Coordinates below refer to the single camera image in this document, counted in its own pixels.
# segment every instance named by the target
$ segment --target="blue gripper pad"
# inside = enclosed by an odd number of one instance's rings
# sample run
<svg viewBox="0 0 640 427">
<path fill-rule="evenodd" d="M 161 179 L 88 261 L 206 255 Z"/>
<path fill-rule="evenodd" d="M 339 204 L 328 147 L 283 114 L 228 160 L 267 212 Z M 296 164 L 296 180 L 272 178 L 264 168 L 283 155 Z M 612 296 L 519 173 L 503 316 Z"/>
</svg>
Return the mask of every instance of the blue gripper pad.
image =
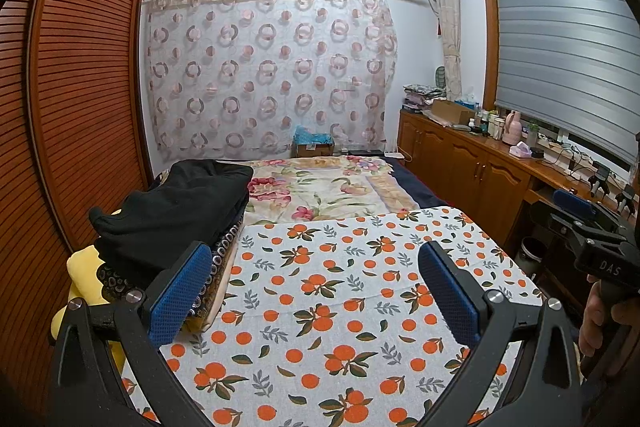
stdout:
<svg viewBox="0 0 640 427">
<path fill-rule="evenodd" d="M 200 243 L 151 308 L 149 340 L 158 348 L 174 341 L 211 273 L 211 250 Z"/>
<path fill-rule="evenodd" d="M 591 221 L 596 217 L 596 210 L 591 201 L 583 200 L 560 188 L 554 192 L 554 203 L 572 216 L 583 221 Z"/>
<path fill-rule="evenodd" d="M 438 254 L 436 248 L 440 250 L 441 255 Z M 453 269 L 456 272 L 463 272 L 463 270 L 448 259 L 447 253 L 434 242 L 425 243 L 420 247 L 418 269 L 456 342 L 473 348 L 480 342 L 481 316 L 473 301 L 452 273 Z M 456 273 L 456 275 L 458 277 L 468 275 L 470 278 L 468 285 L 478 286 L 470 273 Z M 476 298 L 483 293 L 480 286 L 478 286 L 478 291 L 479 293 L 475 295 Z"/>
</svg>

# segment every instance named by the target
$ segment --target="louvered door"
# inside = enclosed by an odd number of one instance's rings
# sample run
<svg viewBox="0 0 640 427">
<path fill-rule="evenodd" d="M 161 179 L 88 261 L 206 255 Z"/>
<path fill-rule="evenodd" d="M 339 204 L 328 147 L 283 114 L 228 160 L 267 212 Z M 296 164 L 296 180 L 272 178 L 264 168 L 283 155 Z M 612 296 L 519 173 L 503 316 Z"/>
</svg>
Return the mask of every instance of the louvered door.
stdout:
<svg viewBox="0 0 640 427">
<path fill-rule="evenodd" d="M 43 172 L 74 249 L 96 235 L 95 205 L 113 212 L 146 185 L 132 80 L 140 0 L 37 0 L 31 110 Z"/>
<path fill-rule="evenodd" d="M 139 10 L 140 0 L 0 7 L 0 425 L 43 424 L 47 335 L 66 302 L 66 260 L 94 238 L 87 211 L 147 186 Z"/>
</svg>

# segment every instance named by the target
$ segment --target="orange print fabric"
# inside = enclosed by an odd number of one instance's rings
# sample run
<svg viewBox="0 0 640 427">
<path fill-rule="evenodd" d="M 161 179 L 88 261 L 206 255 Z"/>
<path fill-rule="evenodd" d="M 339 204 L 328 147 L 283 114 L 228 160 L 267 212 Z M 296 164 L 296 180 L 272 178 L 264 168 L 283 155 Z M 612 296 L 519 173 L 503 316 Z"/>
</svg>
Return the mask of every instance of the orange print fabric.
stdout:
<svg viewBox="0 0 640 427">
<path fill-rule="evenodd" d="M 540 304 L 513 261 L 448 206 L 252 225 L 212 327 L 181 331 L 162 355 L 216 426 L 413 427 L 469 354 L 418 272 L 418 250 L 432 239 L 483 288 Z M 474 418 L 495 407 L 518 347 Z M 151 415 L 128 365 L 123 377 Z"/>
</svg>

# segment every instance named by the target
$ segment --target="window blind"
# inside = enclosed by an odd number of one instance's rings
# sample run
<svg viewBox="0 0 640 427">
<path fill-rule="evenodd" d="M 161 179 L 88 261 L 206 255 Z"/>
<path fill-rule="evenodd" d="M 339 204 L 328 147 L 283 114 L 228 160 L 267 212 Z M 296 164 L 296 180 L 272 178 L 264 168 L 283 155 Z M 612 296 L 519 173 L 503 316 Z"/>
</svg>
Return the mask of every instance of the window blind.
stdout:
<svg viewBox="0 0 640 427">
<path fill-rule="evenodd" d="M 496 105 L 633 163 L 640 28 L 625 0 L 498 0 Z"/>
</svg>

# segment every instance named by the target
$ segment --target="curtain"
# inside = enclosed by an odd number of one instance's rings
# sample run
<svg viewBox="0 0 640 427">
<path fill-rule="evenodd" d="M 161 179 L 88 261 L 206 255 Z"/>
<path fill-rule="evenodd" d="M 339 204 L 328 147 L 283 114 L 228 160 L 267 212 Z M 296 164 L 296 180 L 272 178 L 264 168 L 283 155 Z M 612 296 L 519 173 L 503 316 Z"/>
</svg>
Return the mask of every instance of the curtain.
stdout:
<svg viewBox="0 0 640 427">
<path fill-rule="evenodd" d="M 460 0 L 438 0 L 437 15 L 442 32 L 444 70 L 447 78 L 447 99 L 462 95 L 460 77 Z"/>
<path fill-rule="evenodd" d="M 386 0 L 149 0 L 146 86 L 165 161 L 289 156 L 297 125 L 383 148 Z"/>
</svg>

